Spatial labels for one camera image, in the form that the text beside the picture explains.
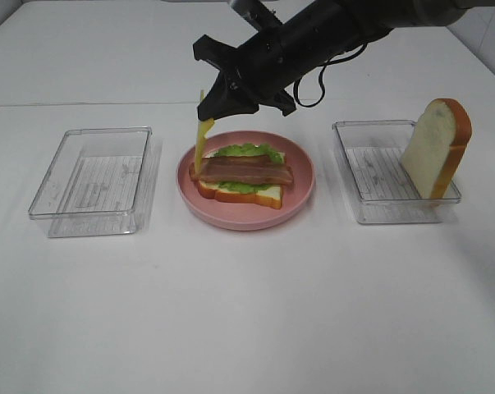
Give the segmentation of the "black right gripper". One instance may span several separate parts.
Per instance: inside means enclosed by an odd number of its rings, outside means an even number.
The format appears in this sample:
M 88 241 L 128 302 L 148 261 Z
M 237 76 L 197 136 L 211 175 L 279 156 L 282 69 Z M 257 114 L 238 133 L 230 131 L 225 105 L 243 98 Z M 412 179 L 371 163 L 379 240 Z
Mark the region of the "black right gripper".
M 277 108 L 284 116 L 296 110 L 285 91 L 293 77 L 268 32 L 257 33 L 238 48 L 205 34 L 193 44 L 193 54 L 195 60 L 218 69 L 211 90 L 197 107 L 200 121 L 254 114 L 262 105 Z

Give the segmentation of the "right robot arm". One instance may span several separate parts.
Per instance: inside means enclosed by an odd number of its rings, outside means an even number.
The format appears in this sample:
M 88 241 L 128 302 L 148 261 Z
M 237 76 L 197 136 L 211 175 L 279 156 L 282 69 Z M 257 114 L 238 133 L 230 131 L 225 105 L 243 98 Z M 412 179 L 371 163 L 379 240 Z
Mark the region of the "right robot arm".
M 459 20 L 459 1 L 313 1 L 281 22 L 260 1 L 230 7 L 256 29 L 234 48 L 207 35 L 194 57 L 218 69 L 213 87 L 197 108 L 201 121 L 252 114 L 260 106 L 287 116 L 296 109 L 286 87 L 333 57 L 381 39 L 395 28 L 445 26 Z

